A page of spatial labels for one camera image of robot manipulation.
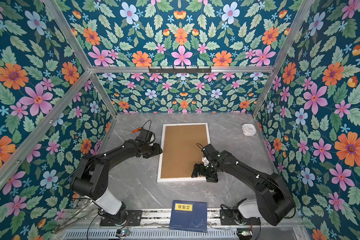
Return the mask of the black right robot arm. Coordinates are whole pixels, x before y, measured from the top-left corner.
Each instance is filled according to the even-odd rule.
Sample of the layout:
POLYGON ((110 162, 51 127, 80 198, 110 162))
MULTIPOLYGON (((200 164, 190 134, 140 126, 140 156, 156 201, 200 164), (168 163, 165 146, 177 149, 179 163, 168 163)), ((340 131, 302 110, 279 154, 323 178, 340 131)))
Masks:
POLYGON ((217 183, 218 173, 222 172, 234 176, 255 193, 253 201, 244 198, 233 207, 221 205, 231 211, 236 223, 241 225, 252 218, 263 218, 268 224, 277 226, 290 211, 296 210, 292 194, 278 174, 255 170, 230 152, 219 152, 211 144, 197 146, 203 157, 201 164, 194 165, 192 178, 204 177, 208 183, 217 183))

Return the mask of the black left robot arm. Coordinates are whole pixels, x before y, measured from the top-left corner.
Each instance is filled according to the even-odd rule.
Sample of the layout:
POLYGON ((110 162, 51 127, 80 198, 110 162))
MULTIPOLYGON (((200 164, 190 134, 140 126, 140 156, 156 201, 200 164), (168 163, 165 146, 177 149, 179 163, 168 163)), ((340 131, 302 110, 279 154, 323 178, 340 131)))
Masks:
POLYGON ((156 135, 152 131, 140 129, 138 132, 135 139, 126 140, 108 152, 83 156, 73 173, 70 188, 88 197, 111 216, 121 212, 124 204, 108 188, 110 170, 127 159, 149 159, 163 152, 160 144, 155 143, 156 135))

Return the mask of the white round device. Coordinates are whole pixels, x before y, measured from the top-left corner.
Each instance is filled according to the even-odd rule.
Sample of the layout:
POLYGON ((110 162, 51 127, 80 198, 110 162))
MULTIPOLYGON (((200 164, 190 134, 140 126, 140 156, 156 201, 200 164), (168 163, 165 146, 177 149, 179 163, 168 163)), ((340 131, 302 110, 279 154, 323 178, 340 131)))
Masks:
POLYGON ((249 123, 244 123, 242 125, 242 132, 245 136, 251 137, 257 133, 256 126, 249 123))

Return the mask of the blue booklet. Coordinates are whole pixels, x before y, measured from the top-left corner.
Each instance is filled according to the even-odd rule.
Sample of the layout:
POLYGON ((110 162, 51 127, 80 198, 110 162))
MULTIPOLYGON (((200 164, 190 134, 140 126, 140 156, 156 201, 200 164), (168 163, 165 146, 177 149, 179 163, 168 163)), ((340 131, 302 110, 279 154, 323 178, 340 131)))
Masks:
POLYGON ((173 200, 169 229, 206 233, 207 212, 206 202, 173 200))

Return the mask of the small circuit board right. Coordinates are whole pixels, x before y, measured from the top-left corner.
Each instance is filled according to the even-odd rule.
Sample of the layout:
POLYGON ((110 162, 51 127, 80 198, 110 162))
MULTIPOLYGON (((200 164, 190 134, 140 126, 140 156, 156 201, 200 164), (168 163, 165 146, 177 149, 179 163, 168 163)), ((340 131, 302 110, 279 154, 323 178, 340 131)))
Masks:
POLYGON ((239 240, 251 240, 253 232, 250 230, 238 230, 237 236, 239 237, 239 240))

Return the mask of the small circuit board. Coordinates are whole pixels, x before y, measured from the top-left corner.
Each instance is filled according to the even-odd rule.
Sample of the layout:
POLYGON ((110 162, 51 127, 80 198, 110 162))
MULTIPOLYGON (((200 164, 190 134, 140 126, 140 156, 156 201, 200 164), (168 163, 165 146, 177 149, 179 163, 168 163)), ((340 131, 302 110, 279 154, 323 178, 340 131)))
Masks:
POLYGON ((237 236, 239 237, 239 240, 251 240, 253 232, 250 230, 238 230, 237 236))
POLYGON ((121 238, 121 237, 128 237, 131 234, 131 232, 129 230, 122 230, 119 229, 116 231, 116 236, 121 238))

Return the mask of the small circuit board left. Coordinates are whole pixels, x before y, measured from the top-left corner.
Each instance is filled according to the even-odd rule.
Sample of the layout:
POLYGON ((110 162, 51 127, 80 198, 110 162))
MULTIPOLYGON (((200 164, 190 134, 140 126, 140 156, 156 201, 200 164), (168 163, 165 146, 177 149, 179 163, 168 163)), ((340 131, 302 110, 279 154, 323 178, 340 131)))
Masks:
POLYGON ((116 236, 121 238, 121 237, 128 237, 131 234, 131 232, 129 230, 122 230, 119 229, 116 231, 116 236))

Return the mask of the orange handled screwdriver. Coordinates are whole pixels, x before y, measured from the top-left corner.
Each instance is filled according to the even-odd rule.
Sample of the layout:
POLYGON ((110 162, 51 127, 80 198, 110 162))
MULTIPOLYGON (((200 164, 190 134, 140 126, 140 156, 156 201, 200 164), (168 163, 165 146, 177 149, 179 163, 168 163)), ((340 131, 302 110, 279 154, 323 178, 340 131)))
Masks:
POLYGON ((137 132, 139 132, 141 129, 142 129, 141 127, 140 127, 140 128, 137 128, 137 129, 134 129, 134 130, 132 130, 131 132, 128 132, 128 133, 124 134, 123 136, 129 135, 129 134, 132 134, 132 133, 137 133, 137 132))

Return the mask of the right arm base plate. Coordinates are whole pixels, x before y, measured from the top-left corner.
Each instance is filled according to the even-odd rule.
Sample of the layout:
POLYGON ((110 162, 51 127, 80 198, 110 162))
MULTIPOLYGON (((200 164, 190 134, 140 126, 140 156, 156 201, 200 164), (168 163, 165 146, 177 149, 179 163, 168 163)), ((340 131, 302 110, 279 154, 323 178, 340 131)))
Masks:
POLYGON ((246 218, 244 217, 239 210, 228 209, 226 207, 221 207, 220 209, 220 220, 221 225, 223 226, 260 226, 261 221, 259 218, 246 218))

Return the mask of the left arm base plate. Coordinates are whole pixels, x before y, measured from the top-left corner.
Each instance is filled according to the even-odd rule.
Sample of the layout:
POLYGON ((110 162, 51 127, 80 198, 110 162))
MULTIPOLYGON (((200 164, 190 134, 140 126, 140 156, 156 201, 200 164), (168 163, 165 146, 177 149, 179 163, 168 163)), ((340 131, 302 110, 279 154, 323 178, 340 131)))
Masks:
POLYGON ((121 210, 116 215, 104 213, 100 222, 101 227, 140 226, 142 210, 121 210))

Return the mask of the black hook rail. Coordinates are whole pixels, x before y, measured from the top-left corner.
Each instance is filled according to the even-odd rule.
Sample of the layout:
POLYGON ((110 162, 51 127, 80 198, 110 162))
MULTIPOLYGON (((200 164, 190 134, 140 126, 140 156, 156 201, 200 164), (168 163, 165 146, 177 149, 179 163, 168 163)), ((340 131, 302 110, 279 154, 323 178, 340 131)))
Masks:
POLYGON ((148 67, 148 70, 151 74, 209 74, 212 72, 211 67, 148 67))

